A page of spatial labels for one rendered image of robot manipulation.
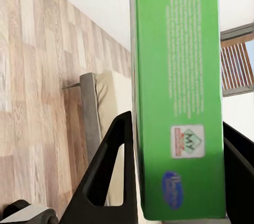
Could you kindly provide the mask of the board game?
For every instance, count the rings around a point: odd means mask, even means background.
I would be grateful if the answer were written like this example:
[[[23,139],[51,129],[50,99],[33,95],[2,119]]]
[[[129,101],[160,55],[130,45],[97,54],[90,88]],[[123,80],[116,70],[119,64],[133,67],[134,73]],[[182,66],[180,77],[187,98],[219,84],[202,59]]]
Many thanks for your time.
[[[219,0],[129,4],[144,218],[226,218]]]

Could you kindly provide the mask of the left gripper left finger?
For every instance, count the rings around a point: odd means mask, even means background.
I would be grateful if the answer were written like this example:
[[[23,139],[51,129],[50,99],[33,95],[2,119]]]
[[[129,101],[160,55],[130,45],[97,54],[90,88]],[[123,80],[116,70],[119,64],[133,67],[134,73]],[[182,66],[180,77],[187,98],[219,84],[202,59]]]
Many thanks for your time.
[[[105,206],[119,147],[124,144],[123,204]],[[112,121],[58,224],[138,224],[132,113]]]

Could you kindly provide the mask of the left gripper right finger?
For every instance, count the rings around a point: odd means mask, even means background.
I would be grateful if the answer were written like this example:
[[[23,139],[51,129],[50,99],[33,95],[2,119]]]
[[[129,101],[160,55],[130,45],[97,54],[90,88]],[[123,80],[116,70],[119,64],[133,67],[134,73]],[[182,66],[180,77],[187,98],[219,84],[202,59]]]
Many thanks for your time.
[[[223,122],[226,215],[254,224],[254,142]]]

